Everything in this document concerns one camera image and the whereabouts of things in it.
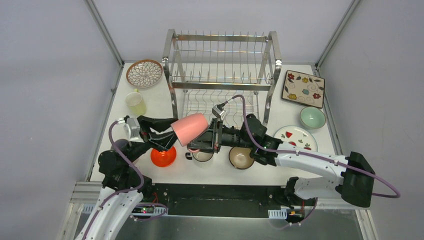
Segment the pink mug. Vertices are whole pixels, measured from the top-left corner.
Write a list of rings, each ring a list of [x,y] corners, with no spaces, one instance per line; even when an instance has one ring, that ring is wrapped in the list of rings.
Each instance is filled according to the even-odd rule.
[[[183,117],[171,124],[182,147],[199,137],[209,127],[206,117],[202,113],[195,113]]]

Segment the mint green bowl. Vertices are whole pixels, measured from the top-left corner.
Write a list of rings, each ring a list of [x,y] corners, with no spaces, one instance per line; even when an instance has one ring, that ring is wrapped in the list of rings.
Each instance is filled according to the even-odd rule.
[[[308,129],[320,129],[327,123],[325,114],[316,107],[304,107],[299,113],[301,124]]]

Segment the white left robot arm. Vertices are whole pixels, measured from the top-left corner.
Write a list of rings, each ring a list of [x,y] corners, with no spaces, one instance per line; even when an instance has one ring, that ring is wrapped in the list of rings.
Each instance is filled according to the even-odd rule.
[[[135,161],[149,150],[169,150],[177,141],[168,131],[177,118],[125,116],[108,129],[111,149],[99,154],[99,171],[104,175],[95,209],[91,212],[78,240],[113,240],[140,202],[152,198],[146,185],[149,177],[135,166]]]

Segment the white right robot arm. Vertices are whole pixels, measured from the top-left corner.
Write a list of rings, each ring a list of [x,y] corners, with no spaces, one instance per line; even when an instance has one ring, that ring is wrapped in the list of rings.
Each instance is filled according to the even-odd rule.
[[[375,171],[361,153],[326,155],[274,138],[266,131],[254,114],[247,115],[240,129],[227,127],[214,118],[187,148],[204,153],[217,153],[222,146],[247,148],[250,157],[261,165],[315,174],[315,178],[289,178],[283,196],[290,205],[312,198],[340,198],[360,208],[371,205]]]

